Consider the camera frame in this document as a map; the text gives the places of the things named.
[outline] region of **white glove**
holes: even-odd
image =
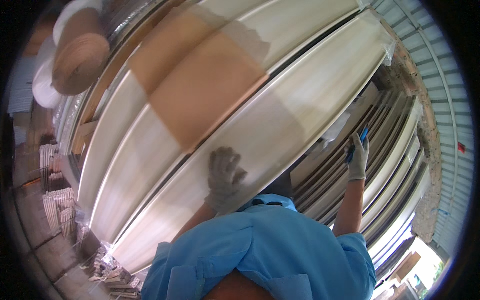
[[[230,198],[242,188],[247,172],[238,167],[240,154],[230,147],[220,147],[210,154],[208,161],[209,195],[205,202],[221,215],[231,209]]]
[[[348,181],[366,179],[365,170],[367,169],[369,149],[368,138],[365,137],[363,144],[358,133],[352,134],[351,138],[355,145],[355,151],[353,152],[352,160],[348,164]]]

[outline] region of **worker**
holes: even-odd
[[[368,139],[355,145],[333,230],[300,214],[286,196],[255,196],[238,211],[229,200],[246,172],[221,147],[209,160],[209,195],[172,242],[158,244],[144,300],[368,300],[375,269],[360,229]]]

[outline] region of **metal roof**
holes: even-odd
[[[471,193],[474,136],[459,67],[440,28],[418,0],[373,0],[415,61],[440,132],[442,192],[433,240],[452,255]],[[457,143],[466,146],[465,153]]]

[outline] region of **cardboard sheet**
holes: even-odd
[[[128,60],[146,94],[152,94],[175,66],[214,30],[192,12],[172,9]]]
[[[168,75],[149,102],[190,153],[266,79],[244,49],[217,32]]]

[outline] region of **corrugated metal roof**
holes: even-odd
[[[30,111],[33,101],[32,79],[35,57],[22,57],[12,72],[8,113]]]
[[[373,0],[372,6],[409,50],[432,100],[442,151],[439,209],[445,211],[438,214],[433,240],[452,255],[470,199],[474,162],[465,85],[440,28],[418,0]],[[466,146],[464,154],[457,141]]]

